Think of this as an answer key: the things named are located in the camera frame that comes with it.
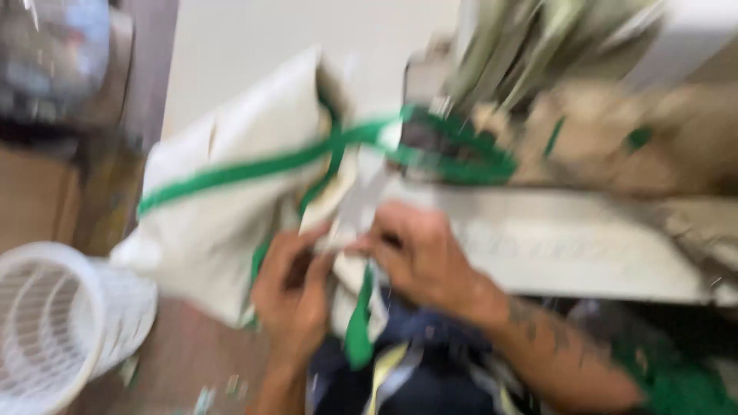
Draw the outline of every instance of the clear plastic bag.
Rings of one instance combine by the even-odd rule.
[[[9,92],[13,100],[79,104],[100,89],[109,47],[106,0],[0,0],[0,112],[18,111]]]

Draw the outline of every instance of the cardboard box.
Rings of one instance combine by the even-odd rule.
[[[72,165],[0,147],[0,253],[34,241],[71,244],[79,183]]]

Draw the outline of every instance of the wooden floor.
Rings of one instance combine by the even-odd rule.
[[[136,35],[123,124],[150,148],[161,134],[178,0],[121,0],[134,17]],[[203,387],[215,388],[213,414],[243,414],[258,390],[266,353],[264,339],[163,298],[149,338],[140,350],[139,372],[129,388],[115,373],[90,383],[68,415],[188,414]],[[226,396],[238,375],[241,393]]]

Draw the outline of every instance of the hand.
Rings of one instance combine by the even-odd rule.
[[[420,306],[434,306],[473,323],[489,319],[490,299],[506,296],[474,270],[461,251],[446,215],[401,202],[380,205],[370,231],[349,247],[377,261],[400,293]]]
[[[334,256],[313,257],[310,251],[328,229],[276,235],[254,284],[252,302],[269,334],[272,358],[289,365],[306,365],[328,331],[325,281]]]

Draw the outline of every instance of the white laundry basket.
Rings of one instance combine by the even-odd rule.
[[[156,285],[38,242],[0,255],[0,414],[55,414],[130,356],[156,316]]]

